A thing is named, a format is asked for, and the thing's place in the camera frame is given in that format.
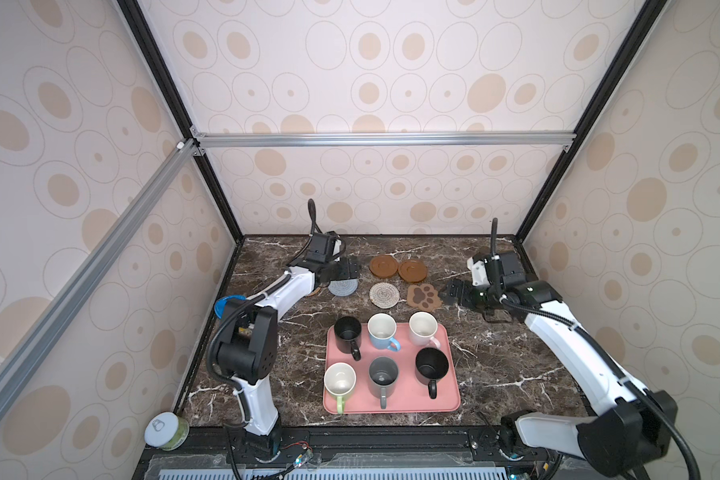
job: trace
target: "white vent grille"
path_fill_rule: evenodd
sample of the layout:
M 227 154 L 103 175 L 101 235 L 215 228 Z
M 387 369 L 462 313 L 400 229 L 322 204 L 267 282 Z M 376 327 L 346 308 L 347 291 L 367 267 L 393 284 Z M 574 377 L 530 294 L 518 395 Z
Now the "white vent grille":
M 278 470 L 258 468 L 242 472 L 242 480 L 271 475 Z M 232 470 L 163 470 L 160 480 L 234 480 Z M 295 471 L 286 480 L 508 480 L 501 467 L 447 468 L 324 468 L 315 472 Z

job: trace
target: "black mug handle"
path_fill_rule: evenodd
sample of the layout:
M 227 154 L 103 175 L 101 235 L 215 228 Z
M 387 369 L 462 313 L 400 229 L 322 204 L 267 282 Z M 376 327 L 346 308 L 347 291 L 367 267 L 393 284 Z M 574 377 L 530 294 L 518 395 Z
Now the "black mug handle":
M 355 340 L 349 341 L 349 349 L 352 351 L 352 358 L 355 359 L 356 362 L 360 361 L 360 347 L 358 347 L 358 343 Z

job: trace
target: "wallpaper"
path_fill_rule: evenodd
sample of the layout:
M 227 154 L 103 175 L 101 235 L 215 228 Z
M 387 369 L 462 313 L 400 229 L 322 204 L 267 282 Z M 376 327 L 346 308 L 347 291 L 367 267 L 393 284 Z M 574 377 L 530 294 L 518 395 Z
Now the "wallpaper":
M 679 0 L 526 243 L 720 480 L 720 1 Z M 674 444 L 652 478 L 687 478 Z
M 560 145 L 212 148 L 245 234 L 514 234 Z
M 232 239 L 190 160 L 0 422 L 0 478 L 130 480 Z
M 142 0 L 213 133 L 564 130 L 642 0 Z
M 0 364 L 177 142 L 105 0 L 0 2 Z

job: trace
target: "dark brown marble surface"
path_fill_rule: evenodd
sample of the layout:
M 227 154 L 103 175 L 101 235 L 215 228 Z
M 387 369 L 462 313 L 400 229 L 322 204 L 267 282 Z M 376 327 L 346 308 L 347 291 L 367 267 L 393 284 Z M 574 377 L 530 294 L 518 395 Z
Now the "dark brown marble surface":
M 358 289 L 336 297 L 327 289 L 300 300 L 280 320 L 278 358 L 270 374 L 272 396 L 284 426 L 317 425 L 481 425 L 475 412 L 493 425 L 502 415 L 523 408 L 540 412 L 583 416 L 584 406 L 574 380 L 559 360 L 525 324 L 509 321 L 497 312 L 488 323 L 475 313 L 442 305 L 433 312 L 446 327 L 451 343 L 461 407 L 446 413 L 332 415 L 322 406 L 322 376 L 326 368 L 326 332 L 341 315 L 367 322 L 377 312 L 387 312 L 406 322 L 416 310 L 405 297 L 408 284 L 398 276 L 378 280 L 368 270 L 371 258 L 391 254 L 398 261 L 418 258 L 429 267 L 426 283 L 441 289 L 448 279 L 470 280 L 469 256 L 488 248 L 486 237 L 348 237 L 347 254 L 361 266 Z M 229 294 L 251 295 L 280 276 L 285 263 L 306 241 L 304 236 L 250 237 L 242 248 L 230 282 Z M 499 251 L 512 248 L 500 241 Z M 398 286 L 401 301 L 389 310 L 373 305 L 368 291 L 374 283 Z M 191 426 L 218 426 L 240 422 L 240 410 L 231 389 L 209 379 L 202 363 L 190 389 L 183 416 Z

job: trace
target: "pink tray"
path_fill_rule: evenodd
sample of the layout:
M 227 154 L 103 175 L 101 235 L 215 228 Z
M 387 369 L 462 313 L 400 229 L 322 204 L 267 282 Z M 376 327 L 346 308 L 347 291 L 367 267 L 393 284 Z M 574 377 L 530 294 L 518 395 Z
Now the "pink tray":
M 429 398 L 427 386 L 416 379 L 416 354 L 423 347 L 414 345 L 408 339 L 408 323 L 398 323 L 398 331 L 394 338 L 400 342 L 400 351 L 377 350 L 368 338 L 368 324 L 362 324 L 362 341 L 360 343 L 361 359 L 356 362 L 349 353 L 341 353 L 336 347 L 333 327 L 328 329 L 328 348 L 326 349 L 326 368 L 334 363 L 348 363 L 355 369 L 357 383 L 355 389 L 344 405 L 344 413 L 414 413 L 414 412 L 452 412 L 461 406 L 461 394 L 456 382 L 451 346 L 448 344 L 448 333 L 439 325 L 434 336 L 440 340 L 442 351 L 448 358 L 448 374 L 438 382 L 438 398 Z M 394 393 L 387 398 L 387 408 L 382 410 L 378 398 L 371 394 L 368 384 L 368 366 L 380 357 L 388 356 L 396 361 L 400 374 L 395 384 Z M 336 411 L 336 399 L 326 389 L 322 390 L 322 406 L 333 414 Z

